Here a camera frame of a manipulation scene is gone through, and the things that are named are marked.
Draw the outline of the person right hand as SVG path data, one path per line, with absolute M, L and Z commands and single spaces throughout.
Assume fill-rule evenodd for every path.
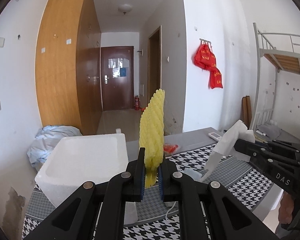
M 282 199 L 280 201 L 278 220 L 280 224 L 290 224 L 293 215 L 292 212 L 294 210 L 294 200 L 291 195 L 284 192 L 282 195 Z

